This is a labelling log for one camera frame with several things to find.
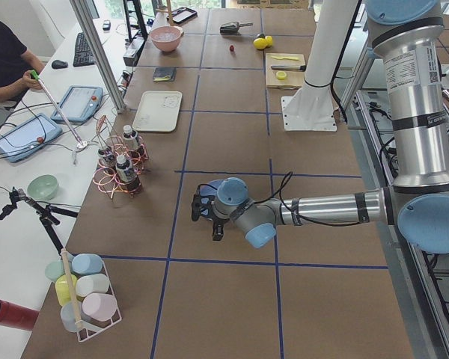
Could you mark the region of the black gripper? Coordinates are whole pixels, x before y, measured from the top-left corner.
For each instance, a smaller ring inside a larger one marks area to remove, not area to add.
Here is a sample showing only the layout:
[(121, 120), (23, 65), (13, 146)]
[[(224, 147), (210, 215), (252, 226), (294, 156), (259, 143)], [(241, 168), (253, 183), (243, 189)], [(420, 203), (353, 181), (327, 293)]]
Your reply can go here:
[(224, 225), (229, 222), (229, 219), (213, 216), (211, 220), (213, 222), (212, 240), (221, 241), (224, 236)]

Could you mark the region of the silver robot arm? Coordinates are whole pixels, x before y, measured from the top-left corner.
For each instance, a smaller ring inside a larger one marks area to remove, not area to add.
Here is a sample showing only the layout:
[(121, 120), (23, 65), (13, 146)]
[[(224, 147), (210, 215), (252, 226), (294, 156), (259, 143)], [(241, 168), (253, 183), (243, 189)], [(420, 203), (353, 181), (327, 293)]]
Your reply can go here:
[(256, 248), (279, 225), (345, 227), (381, 221), (422, 251), (449, 253), (449, 117), (443, 107), (435, 41), (443, 32), (438, 1), (368, 1), (368, 34), (382, 60), (391, 106), (398, 174), (388, 187), (356, 194), (254, 201), (236, 177), (208, 201), (195, 199), (192, 219), (209, 218), (213, 239), (234, 223)]

